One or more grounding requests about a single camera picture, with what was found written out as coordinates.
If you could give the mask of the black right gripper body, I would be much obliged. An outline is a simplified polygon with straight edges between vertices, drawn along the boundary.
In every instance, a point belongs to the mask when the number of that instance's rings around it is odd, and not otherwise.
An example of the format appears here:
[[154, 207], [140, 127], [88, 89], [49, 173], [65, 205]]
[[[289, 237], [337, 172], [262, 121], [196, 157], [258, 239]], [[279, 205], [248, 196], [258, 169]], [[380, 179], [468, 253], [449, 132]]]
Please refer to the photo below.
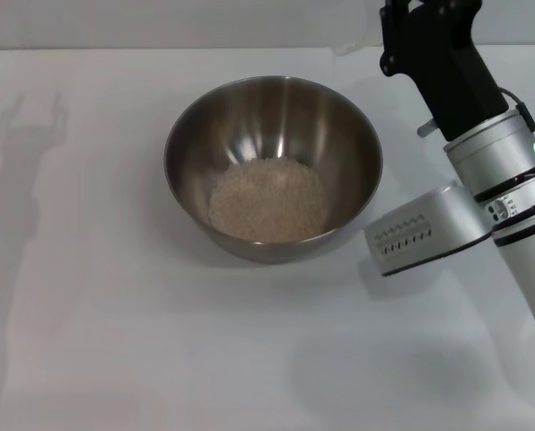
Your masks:
[[471, 37], [481, 7], [479, 0], [431, 0], [409, 7], [403, 27], [409, 52], [383, 49], [380, 59], [385, 75], [403, 74], [416, 84], [448, 142], [508, 110]]

